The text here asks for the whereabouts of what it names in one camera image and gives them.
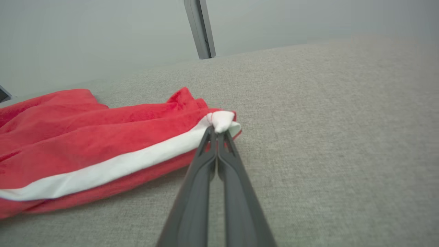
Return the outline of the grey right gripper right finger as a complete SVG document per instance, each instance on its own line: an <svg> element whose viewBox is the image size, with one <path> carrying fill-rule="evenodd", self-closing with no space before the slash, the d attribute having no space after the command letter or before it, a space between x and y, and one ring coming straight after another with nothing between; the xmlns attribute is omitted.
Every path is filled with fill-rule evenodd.
<svg viewBox="0 0 439 247"><path fill-rule="evenodd" d="M276 241L230 131L217 136L218 176L224 183L228 247L275 247Z"/></svg>

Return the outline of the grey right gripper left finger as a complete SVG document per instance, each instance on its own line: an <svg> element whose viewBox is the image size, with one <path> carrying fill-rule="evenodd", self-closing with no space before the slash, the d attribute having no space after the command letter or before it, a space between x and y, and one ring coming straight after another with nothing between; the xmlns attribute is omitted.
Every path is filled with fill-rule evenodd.
<svg viewBox="0 0 439 247"><path fill-rule="evenodd" d="M214 175L216 149L215 131L210 126L188 167L157 247L207 246L210 181Z"/></svg>

